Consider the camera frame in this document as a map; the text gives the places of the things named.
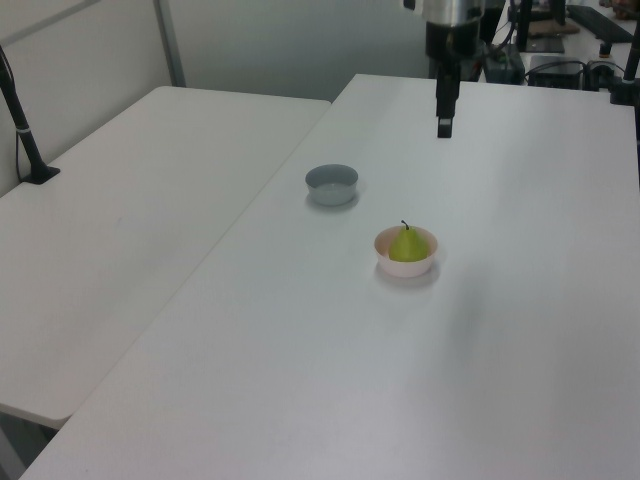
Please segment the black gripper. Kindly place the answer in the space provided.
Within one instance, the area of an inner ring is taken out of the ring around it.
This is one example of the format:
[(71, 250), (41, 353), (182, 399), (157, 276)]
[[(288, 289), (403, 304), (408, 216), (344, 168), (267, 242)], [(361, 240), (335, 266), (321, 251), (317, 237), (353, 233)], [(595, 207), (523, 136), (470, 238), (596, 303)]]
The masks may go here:
[(439, 67), (436, 77), (437, 137), (450, 138), (456, 102), (460, 90), (460, 65), (445, 67), (469, 59), (479, 48), (479, 22), (458, 25), (426, 23), (426, 56)]

